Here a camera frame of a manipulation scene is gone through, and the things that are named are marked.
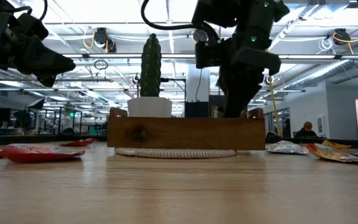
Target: rope coaster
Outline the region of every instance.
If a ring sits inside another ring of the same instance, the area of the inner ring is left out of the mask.
[[[125,156],[159,159],[208,159],[235,156],[234,150],[204,149],[135,149],[115,148],[115,152]]]

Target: man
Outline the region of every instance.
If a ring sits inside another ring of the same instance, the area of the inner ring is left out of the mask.
[[[311,122],[307,121],[303,124],[303,128],[297,132],[297,134],[295,135],[296,138],[303,138],[303,137],[317,137],[317,134],[311,130],[311,128],[313,127],[313,125],[311,124]]]

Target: wooden crate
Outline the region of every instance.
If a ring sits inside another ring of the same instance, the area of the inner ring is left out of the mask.
[[[263,118],[137,118],[111,108],[108,147],[265,150],[265,123]]]

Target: desk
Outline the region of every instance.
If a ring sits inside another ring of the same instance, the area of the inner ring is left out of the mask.
[[[82,161],[0,159],[0,223],[358,223],[358,165],[264,151],[144,159],[97,142]]]

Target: green cactus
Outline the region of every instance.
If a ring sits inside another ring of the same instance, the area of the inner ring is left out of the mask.
[[[161,46],[155,34],[151,34],[143,46],[140,96],[159,96],[161,83]]]

